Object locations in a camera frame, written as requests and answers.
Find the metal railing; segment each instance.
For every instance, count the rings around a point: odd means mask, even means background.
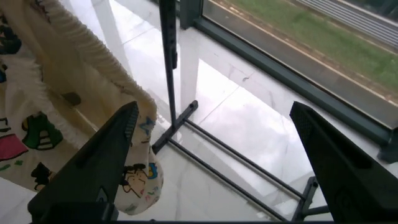
[[[386,21],[370,15],[360,14],[349,6],[343,6],[335,1],[296,1],[361,31],[394,49],[398,49],[398,27],[387,24]]]

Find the clothes rack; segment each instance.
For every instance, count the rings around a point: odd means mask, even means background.
[[[233,190],[242,195],[244,198],[248,199],[252,202],[253,205],[263,209],[270,216],[272,216],[276,220],[280,221],[288,221],[281,214],[276,212],[274,209],[270,208],[262,201],[257,199],[255,196],[241,188],[239,185],[235,184],[232,180],[227,178],[222,173],[218,172],[216,169],[212,168],[205,161],[201,160],[199,157],[194,155],[194,153],[190,152],[188,149],[183,147],[178,142],[172,139],[172,136],[183,126],[188,125],[197,133],[200,133],[206,136],[208,139],[211,139],[215,144],[221,146],[223,149],[228,151],[234,157],[237,157],[240,161],[242,161],[246,166],[248,166],[253,171],[257,172],[264,176],[267,180],[270,180],[276,186],[278,186],[281,190],[286,192],[287,194],[299,199],[297,208],[293,215],[292,221],[303,221],[306,216],[309,215],[317,215],[322,213],[328,213],[329,209],[327,206],[311,208],[310,204],[312,202],[312,198],[315,194],[316,189],[318,188],[318,183],[315,177],[310,177],[308,179],[307,185],[303,193],[295,190],[293,187],[289,186],[278,177],[272,175],[270,172],[266,171],[238,151],[234,150],[232,147],[225,144],[223,141],[219,140],[214,135],[205,131],[203,128],[199,127],[199,125],[189,120],[189,117],[195,112],[198,108],[197,100],[194,100],[189,106],[183,111],[183,113],[177,118],[176,110],[175,110],[175,96],[174,96],[174,80],[173,80],[173,69],[177,68],[177,35],[176,35],[176,1],[175,0],[160,0],[159,1],[159,11],[160,11],[160,24],[162,29],[162,40],[163,40],[163,50],[164,50],[164,60],[165,60],[165,71],[166,71],[166,79],[167,79],[167,91],[169,96],[169,105],[170,105],[170,117],[171,117],[171,126],[166,130],[163,135],[152,145],[152,149],[155,154],[157,154],[163,146],[167,143],[175,146],[179,149],[180,152],[184,153],[187,157],[194,160],[197,164],[201,165],[208,172],[212,173],[214,176],[222,180],[224,183],[229,185]]]

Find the beige cloth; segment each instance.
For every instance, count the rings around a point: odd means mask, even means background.
[[[115,204],[133,215],[156,203],[163,172],[149,144],[153,99],[56,0],[1,0],[0,10],[0,177],[39,191],[114,112],[137,101]]]

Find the glass window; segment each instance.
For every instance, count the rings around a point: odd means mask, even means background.
[[[389,128],[398,1],[205,0],[203,15]]]

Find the white marble floor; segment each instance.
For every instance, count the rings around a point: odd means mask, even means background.
[[[62,0],[112,51],[138,84],[158,104],[152,140],[170,125],[159,12],[148,0]],[[195,29],[178,30],[175,72],[177,110],[193,100],[199,109],[191,120],[299,191],[313,175],[289,118],[294,101],[315,108],[368,154],[378,148],[306,99],[272,79]],[[281,192],[236,158],[183,127],[180,144],[242,188],[290,219],[297,200]],[[268,220],[260,208],[232,191],[178,150],[165,146],[158,154],[165,172],[162,197],[147,211],[121,220]],[[398,176],[398,164],[383,166]],[[26,205],[33,192],[0,179],[0,223],[27,223]],[[318,190],[312,207],[325,205]],[[330,220],[330,214],[306,220]]]

